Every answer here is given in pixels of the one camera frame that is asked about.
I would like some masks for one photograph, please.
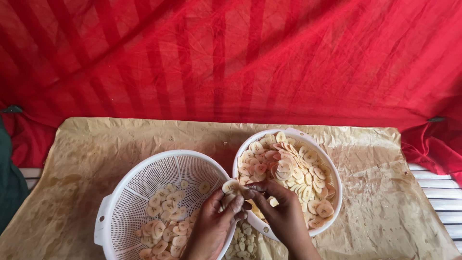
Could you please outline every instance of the stained brown paper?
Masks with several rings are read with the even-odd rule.
[[[394,128],[225,124],[70,118],[56,133],[42,178],[0,236],[0,259],[104,259],[94,244],[103,197],[137,163],[159,152],[204,153],[231,174],[252,134],[293,127],[310,134],[337,166],[339,216],[313,243],[323,259],[453,259],[459,252],[409,171]],[[287,259],[262,235],[260,259]]]

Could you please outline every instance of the wrinkled red fabric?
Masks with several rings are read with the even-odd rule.
[[[20,167],[41,167],[72,116],[403,131],[461,95],[460,1],[0,4],[0,101],[24,108],[2,115]],[[409,149],[456,165],[425,154],[424,137]]]

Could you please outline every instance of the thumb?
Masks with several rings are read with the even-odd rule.
[[[229,223],[234,215],[241,211],[243,204],[244,198],[241,195],[237,195],[221,213],[222,221]]]
[[[261,193],[250,190],[249,195],[266,219],[276,215],[276,210],[268,203],[268,201],[266,201],[265,197]]]

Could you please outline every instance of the colander handle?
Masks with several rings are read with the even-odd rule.
[[[291,132],[291,133],[294,133],[296,135],[301,135],[303,137],[305,137],[306,139],[310,140],[311,142],[313,142],[314,144],[317,144],[316,140],[314,138],[312,138],[309,134],[307,133],[303,133],[302,131],[300,130],[297,130],[297,129],[294,129],[294,128],[286,128],[286,131],[288,132]]]
[[[103,198],[101,205],[99,206],[98,215],[96,216],[95,223],[95,244],[102,246],[104,241],[104,224],[109,221],[109,218],[106,217],[107,209],[109,207],[109,202],[112,194]]]

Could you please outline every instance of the white colander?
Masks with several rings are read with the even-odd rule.
[[[95,244],[103,246],[108,260],[139,260],[139,253],[147,246],[140,243],[135,231],[150,220],[159,217],[146,216],[146,205],[157,189],[168,183],[186,180],[186,197],[178,206],[186,206],[187,216],[200,208],[202,203],[230,178],[226,171],[207,155],[189,151],[173,150],[153,155],[131,169],[119,182],[112,194],[103,198],[95,224]],[[201,182],[210,183],[210,191],[201,194]],[[225,254],[236,224],[228,230],[225,244],[218,259]]]
[[[281,129],[271,129],[271,130],[266,130],[266,131],[261,131],[259,133],[254,134],[251,136],[249,139],[247,139],[239,148],[237,151],[236,157],[234,158],[234,163],[233,163],[233,169],[232,169],[232,176],[233,178],[236,178],[239,175],[239,172],[237,171],[237,158],[241,156],[241,154],[249,149],[249,145],[255,141],[259,141],[262,139],[265,134],[270,134],[270,135],[275,135],[277,132],[282,131],[286,137],[288,138],[293,138],[295,139],[295,145],[294,147],[299,144],[300,142],[304,142],[308,145],[309,150],[314,150],[318,154],[318,158],[321,160],[323,164],[328,166],[332,171],[330,173],[330,180],[329,176],[325,180],[326,183],[332,185],[337,191],[335,195],[335,200],[334,200],[334,217],[328,222],[324,224],[321,228],[318,229],[312,229],[309,231],[310,236],[315,236],[324,230],[326,230],[337,218],[337,215],[339,214],[340,207],[342,205],[342,186],[340,183],[340,178],[339,178],[339,173],[337,172],[337,168],[335,168],[335,165],[329,158],[329,156],[324,152],[324,150],[321,149],[316,143],[316,141],[310,137],[308,134],[303,133],[301,131],[298,131],[297,129],[293,128],[287,128],[286,130],[281,130]],[[256,230],[258,230],[260,233],[264,234],[265,236],[274,239],[276,241],[279,241],[277,237],[274,235],[274,233],[271,230],[271,227],[266,224],[264,221],[262,221],[259,217],[257,217],[251,210],[248,210],[248,217],[247,221],[249,222],[250,225],[252,225]]]

